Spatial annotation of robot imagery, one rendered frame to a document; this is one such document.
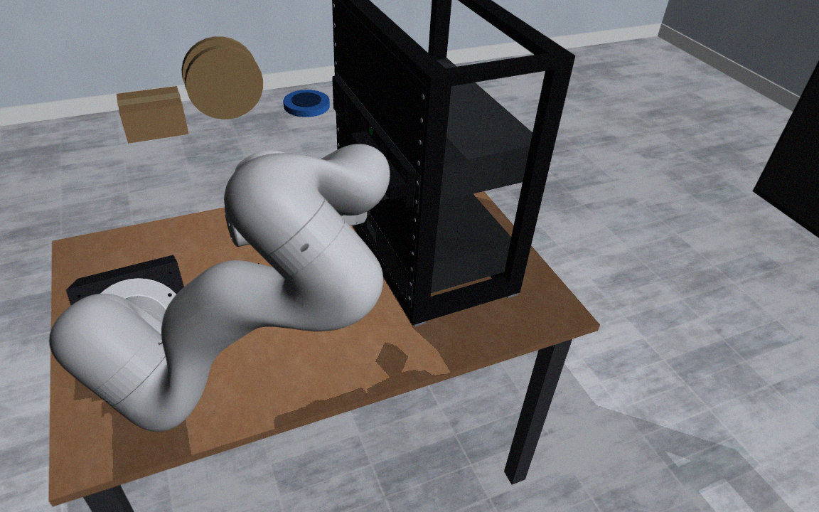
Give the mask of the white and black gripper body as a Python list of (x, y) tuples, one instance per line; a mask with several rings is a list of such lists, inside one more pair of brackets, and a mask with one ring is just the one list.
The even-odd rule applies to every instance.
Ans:
[(349, 224), (350, 226), (360, 225), (361, 223), (364, 223), (366, 221), (367, 213), (362, 213), (362, 214), (357, 215), (357, 216), (341, 216), (341, 217), (344, 218), (346, 223)]

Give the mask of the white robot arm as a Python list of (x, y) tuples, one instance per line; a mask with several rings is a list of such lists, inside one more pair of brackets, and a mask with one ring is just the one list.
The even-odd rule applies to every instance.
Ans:
[(249, 155), (225, 186), (225, 222), (234, 245), (272, 267), (226, 260), (178, 294), (150, 279), (114, 283), (56, 319), (56, 362), (137, 427), (177, 427), (218, 354), (254, 329), (332, 331), (373, 310), (382, 267), (341, 216), (367, 213), (389, 182), (389, 162), (366, 144), (322, 159)]

